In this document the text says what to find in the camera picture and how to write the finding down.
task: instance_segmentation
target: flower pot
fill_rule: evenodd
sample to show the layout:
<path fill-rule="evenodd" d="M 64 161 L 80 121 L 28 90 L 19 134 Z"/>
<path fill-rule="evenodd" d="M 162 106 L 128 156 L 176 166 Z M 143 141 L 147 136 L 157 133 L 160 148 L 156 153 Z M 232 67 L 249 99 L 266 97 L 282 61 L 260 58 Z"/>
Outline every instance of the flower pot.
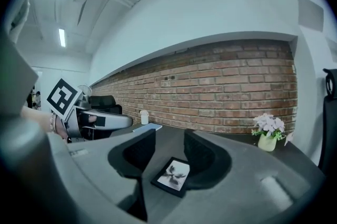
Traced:
<path fill-rule="evenodd" d="M 264 134 L 260 135 L 259 143 L 257 144 L 259 148 L 261 148 L 264 151 L 271 152 L 275 149 L 277 139 L 269 136 L 267 137 Z"/>

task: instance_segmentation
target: white cup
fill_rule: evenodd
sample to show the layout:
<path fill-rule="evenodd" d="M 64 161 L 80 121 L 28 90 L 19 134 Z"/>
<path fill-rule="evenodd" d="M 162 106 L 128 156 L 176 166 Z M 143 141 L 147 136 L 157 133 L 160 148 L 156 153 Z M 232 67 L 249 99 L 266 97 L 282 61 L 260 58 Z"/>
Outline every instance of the white cup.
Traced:
<path fill-rule="evenodd" d="M 142 125 L 148 124 L 148 111 L 141 110 L 141 122 Z"/>

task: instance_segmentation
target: person's arm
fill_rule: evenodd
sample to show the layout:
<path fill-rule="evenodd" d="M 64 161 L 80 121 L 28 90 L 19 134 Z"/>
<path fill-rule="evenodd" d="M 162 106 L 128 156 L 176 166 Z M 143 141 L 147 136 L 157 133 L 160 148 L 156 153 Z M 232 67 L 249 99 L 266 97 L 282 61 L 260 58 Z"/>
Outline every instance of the person's arm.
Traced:
<path fill-rule="evenodd" d="M 51 116 L 52 113 L 47 113 L 39 110 L 33 110 L 26 106 L 22 107 L 21 116 L 39 123 L 45 133 L 50 133 L 51 130 Z M 89 122 L 95 122 L 96 116 L 89 116 Z M 68 137 L 59 117 L 56 117 L 55 132 L 63 139 Z"/>

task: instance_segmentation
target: fluorescent light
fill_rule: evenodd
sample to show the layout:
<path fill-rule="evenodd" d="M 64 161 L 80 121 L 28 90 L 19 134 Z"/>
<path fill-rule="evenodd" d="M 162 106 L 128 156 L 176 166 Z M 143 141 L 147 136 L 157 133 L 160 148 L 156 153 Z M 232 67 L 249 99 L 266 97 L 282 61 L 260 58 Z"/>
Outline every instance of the fluorescent light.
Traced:
<path fill-rule="evenodd" d="M 59 34 L 59 36 L 60 36 L 61 46 L 65 47 L 65 34 L 64 34 L 64 29 L 59 28 L 59 29 L 58 29 L 58 34 Z"/>

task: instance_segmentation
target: table surface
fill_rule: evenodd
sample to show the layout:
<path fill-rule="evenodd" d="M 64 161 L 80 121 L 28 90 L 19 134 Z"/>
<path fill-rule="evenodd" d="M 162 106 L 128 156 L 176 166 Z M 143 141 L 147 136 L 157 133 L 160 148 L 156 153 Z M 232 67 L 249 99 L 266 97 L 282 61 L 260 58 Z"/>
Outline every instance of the table surface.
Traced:
<path fill-rule="evenodd" d="M 138 124 L 115 131 L 111 134 L 111 137 L 127 134 L 141 126 L 141 124 Z M 259 141 L 257 136 L 252 135 L 214 135 L 256 146 Z M 312 187 L 319 186 L 324 180 L 324 174 L 321 170 L 291 142 L 286 146 L 284 146 L 283 141 L 279 142 L 275 150 L 268 154 L 271 154 L 296 171 Z M 156 151 L 143 172 L 143 191 L 149 223 L 161 222 L 181 201 L 179 197 L 162 191 L 150 183 L 171 157 L 187 160 L 184 154 L 184 129 L 163 125 L 156 132 Z"/>

